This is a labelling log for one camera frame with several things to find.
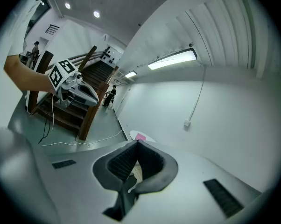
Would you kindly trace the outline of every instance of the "person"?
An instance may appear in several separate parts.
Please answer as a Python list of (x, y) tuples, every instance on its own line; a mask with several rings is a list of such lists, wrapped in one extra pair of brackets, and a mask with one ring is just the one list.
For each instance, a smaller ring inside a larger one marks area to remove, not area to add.
[(37, 54), (39, 53), (39, 47), (38, 47), (39, 42), (36, 41), (34, 43), (34, 45), (35, 46), (34, 46), (34, 48), (32, 50), (32, 53), (29, 55), (29, 58), (28, 58), (28, 61), (27, 61), (27, 67), (29, 67), (30, 69), (33, 68), (33, 61), (36, 58)]
[(108, 92), (109, 95), (105, 98), (105, 101), (104, 101), (104, 103), (103, 103), (103, 105), (104, 105), (105, 107), (108, 107), (109, 103), (111, 102), (111, 99), (116, 96), (116, 94), (117, 94), (117, 92), (116, 92), (116, 87), (117, 87), (117, 86), (114, 85), (114, 86), (112, 87), (112, 90), (111, 90), (110, 92)]
[(21, 63), (28, 23), (42, 0), (20, 0), (0, 28), (0, 127), (7, 127), (22, 91), (55, 90), (45, 74)]

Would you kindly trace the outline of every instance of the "electrical outlet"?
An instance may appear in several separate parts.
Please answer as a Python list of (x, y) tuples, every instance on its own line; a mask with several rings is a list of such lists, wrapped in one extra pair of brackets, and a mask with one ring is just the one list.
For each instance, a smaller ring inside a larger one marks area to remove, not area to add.
[(189, 127), (189, 125), (190, 125), (190, 120), (186, 119), (184, 121), (184, 126)]

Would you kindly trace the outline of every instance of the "round recessed light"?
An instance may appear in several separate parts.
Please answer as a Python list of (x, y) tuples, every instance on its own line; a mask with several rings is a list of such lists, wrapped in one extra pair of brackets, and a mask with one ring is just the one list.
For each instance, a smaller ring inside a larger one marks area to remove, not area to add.
[(100, 13), (98, 11), (95, 11), (94, 16), (98, 18), (100, 16)]

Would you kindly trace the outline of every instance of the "white shirt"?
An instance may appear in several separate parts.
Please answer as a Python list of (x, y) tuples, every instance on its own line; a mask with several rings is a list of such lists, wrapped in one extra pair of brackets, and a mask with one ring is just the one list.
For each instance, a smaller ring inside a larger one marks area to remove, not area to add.
[(21, 0), (0, 29), (0, 127), (7, 127), (22, 92), (3, 70), (7, 56), (23, 51), (29, 20), (41, 0)]

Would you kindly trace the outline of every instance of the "person in black clothing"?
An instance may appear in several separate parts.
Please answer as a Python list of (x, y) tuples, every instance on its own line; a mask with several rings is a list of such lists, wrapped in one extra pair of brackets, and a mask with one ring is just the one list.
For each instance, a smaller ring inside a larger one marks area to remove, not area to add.
[(113, 99), (116, 96), (117, 92), (116, 92), (116, 86), (114, 85), (112, 87), (112, 90), (109, 92), (109, 95), (105, 98), (104, 101), (104, 106), (108, 107), (109, 103), (111, 102), (111, 99)]

